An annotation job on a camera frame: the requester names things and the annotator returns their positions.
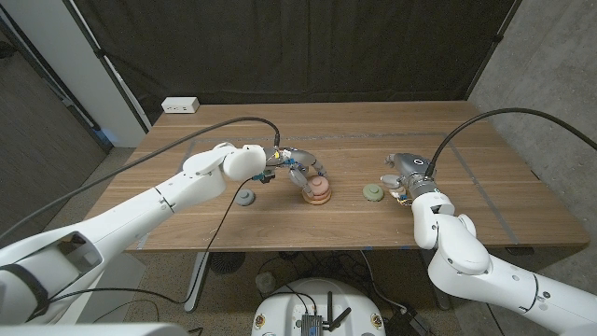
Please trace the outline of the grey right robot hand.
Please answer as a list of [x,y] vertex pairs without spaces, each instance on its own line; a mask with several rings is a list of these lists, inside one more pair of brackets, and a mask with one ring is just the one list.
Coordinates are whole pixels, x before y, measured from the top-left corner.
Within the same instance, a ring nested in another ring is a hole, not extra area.
[[385,163],[396,169],[396,174],[381,177],[381,182],[388,189],[403,189],[403,194],[409,195],[411,199],[425,193],[439,192],[434,179],[435,172],[426,174],[430,160],[420,155],[396,153],[389,155]]

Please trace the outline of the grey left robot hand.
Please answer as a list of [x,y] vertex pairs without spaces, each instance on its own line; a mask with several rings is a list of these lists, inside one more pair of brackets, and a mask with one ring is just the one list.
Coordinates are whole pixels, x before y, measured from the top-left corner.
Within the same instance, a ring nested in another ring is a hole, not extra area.
[[275,177],[276,168],[288,168],[290,180],[311,200],[321,200],[323,193],[317,193],[309,185],[307,174],[312,167],[318,176],[327,177],[326,169],[316,157],[304,150],[293,147],[266,147],[266,166],[260,182],[269,183]]

